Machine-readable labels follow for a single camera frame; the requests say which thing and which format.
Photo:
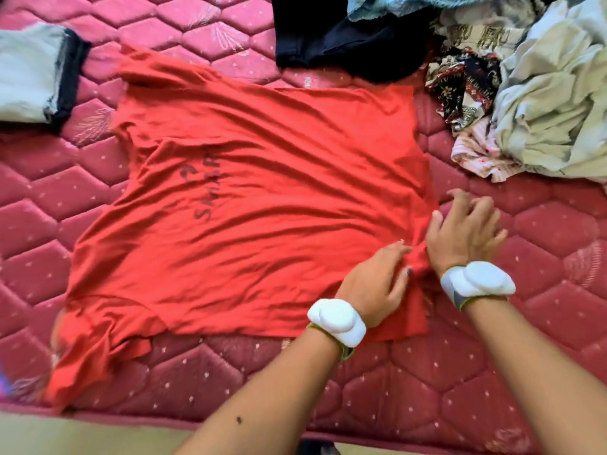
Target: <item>red t-shirt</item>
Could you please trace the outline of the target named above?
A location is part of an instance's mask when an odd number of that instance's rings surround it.
[[[425,333],[437,207],[413,88],[275,89],[125,48],[113,116],[129,185],[80,238],[46,396],[68,405],[176,334],[295,337],[315,300],[404,239],[401,307],[367,341]]]

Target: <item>floor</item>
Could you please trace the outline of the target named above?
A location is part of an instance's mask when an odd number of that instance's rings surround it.
[[[170,455],[188,434],[174,429],[110,427],[0,413],[0,453]],[[339,450],[342,455],[407,455],[344,444],[339,445]]]

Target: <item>mattress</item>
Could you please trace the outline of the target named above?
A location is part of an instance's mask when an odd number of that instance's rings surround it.
[[[71,252],[128,178],[126,156],[108,129],[123,91],[115,77],[119,40],[267,86],[367,85],[339,70],[278,70],[269,2],[5,0],[0,6],[0,28],[60,23],[94,45],[61,137],[0,129],[0,368],[14,383],[0,397],[0,411],[53,415],[40,390],[52,362],[50,332],[64,303]],[[586,181],[533,175],[494,185],[456,168],[449,159],[453,139],[436,102],[422,91],[421,73],[408,80],[418,87],[418,140],[442,207],[449,207],[452,188],[495,199],[511,233],[498,263],[517,283],[512,302],[574,360],[607,380],[604,193]],[[371,344],[338,366],[307,436],[427,454],[538,453],[471,325],[431,279],[426,309],[428,336]],[[195,428],[289,341],[158,336],[151,353],[87,391],[69,417]]]

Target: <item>light green fabric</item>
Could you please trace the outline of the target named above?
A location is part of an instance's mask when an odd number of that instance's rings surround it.
[[[607,179],[607,0],[550,5],[501,64],[495,138],[531,172]]]

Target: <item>white cloth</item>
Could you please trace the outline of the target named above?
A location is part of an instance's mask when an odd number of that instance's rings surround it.
[[[500,149],[543,175],[607,179],[607,0],[554,2],[502,61]]]
[[[0,121],[47,123],[57,112],[67,31],[35,23],[0,30]]]

